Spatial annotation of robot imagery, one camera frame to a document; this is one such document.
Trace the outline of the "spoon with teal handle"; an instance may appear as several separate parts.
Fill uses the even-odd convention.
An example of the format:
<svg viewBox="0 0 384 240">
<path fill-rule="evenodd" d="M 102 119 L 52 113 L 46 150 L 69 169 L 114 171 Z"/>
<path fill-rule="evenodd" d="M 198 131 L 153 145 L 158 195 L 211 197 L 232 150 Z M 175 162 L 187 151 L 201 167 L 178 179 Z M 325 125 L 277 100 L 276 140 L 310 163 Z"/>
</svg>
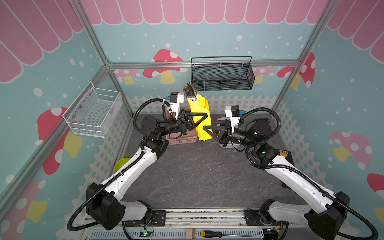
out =
<svg viewBox="0 0 384 240">
<path fill-rule="evenodd" d="M 186 84 L 184 87 L 184 96 L 191 101 L 198 102 L 198 93 L 196 88 L 191 84 Z"/>
</svg>

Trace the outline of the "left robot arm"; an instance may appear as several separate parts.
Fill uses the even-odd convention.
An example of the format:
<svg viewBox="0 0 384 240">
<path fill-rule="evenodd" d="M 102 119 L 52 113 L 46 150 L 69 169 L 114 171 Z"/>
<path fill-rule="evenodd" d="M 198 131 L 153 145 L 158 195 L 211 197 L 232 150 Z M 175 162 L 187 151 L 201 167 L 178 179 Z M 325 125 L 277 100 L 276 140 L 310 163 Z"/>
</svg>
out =
<svg viewBox="0 0 384 240">
<path fill-rule="evenodd" d="M 179 118 L 160 122 L 149 115 L 142 119 L 139 132 L 143 135 L 139 148 L 131 159 L 101 184 L 92 183 L 86 191 L 86 200 L 73 213 L 67 223 L 69 231 L 80 231 L 95 225 L 112 230 L 121 222 L 149 222 L 152 207 L 143 201 L 123 201 L 134 181 L 166 151 L 172 133 L 185 135 L 208 118 L 207 113 L 182 110 Z"/>
</svg>

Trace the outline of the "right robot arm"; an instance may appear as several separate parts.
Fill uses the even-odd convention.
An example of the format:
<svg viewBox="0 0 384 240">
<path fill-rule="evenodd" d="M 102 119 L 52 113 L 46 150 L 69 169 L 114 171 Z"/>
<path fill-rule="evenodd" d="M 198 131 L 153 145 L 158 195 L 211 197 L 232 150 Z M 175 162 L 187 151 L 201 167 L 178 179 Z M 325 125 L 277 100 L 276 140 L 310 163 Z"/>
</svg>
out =
<svg viewBox="0 0 384 240">
<path fill-rule="evenodd" d="M 333 240 L 336 236 L 357 240 L 357 236 L 340 231 L 347 216 L 351 214 L 371 230 L 371 235 L 367 237 L 369 240 L 378 239 L 379 233 L 374 225 L 350 208 L 348 195 L 343 192 L 334 193 L 316 183 L 268 144 L 268 140 L 279 132 L 282 125 L 278 116 L 274 118 L 276 128 L 266 133 L 263 132 L 269 125 L 266 120 L 260 124 L 260 120 L 257 119 L 256 126 L 248 131 L 240 129 L 244 117 L 240 117 L 238 124 L 234 126 L 230 120 L 224 120 L 203 127 L 205 132 L 222 145 L 230 142 L 244 146 L 246 157 L 253 167 L 273 175 L 306 202 L 305 205 L 293 205 L 267 200 L 260 208 L 264 223 L 283 221 L 299 224 L 309 227 L 324 240 Z"/>
</svg>

